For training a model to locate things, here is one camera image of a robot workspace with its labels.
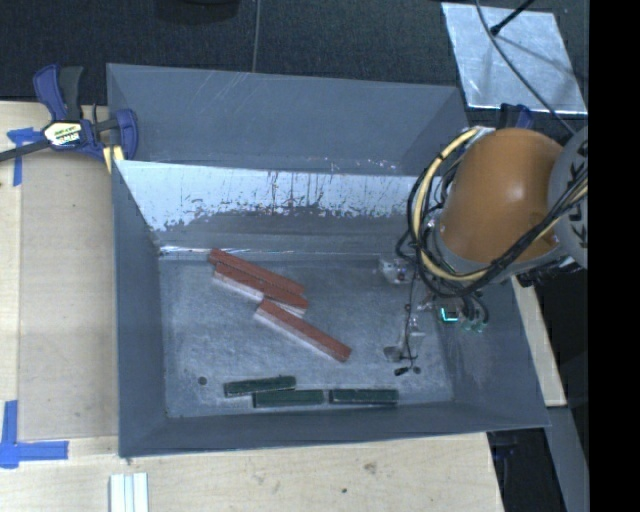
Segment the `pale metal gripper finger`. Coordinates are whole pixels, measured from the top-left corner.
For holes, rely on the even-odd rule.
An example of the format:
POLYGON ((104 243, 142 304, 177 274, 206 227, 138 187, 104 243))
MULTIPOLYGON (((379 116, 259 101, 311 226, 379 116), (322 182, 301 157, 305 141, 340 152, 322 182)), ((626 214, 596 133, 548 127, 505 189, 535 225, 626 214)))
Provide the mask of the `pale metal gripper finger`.
POLYGON ((383 349, 383 354, 389 362, 415 362, 427 335, 423 331, 410 331, 401 334, 394 345, 383 349))
POLYGON ((412 259, 382 257, 378 267, 383 278, 393 286, 409 285, 417 279, 416 265, 412 259))

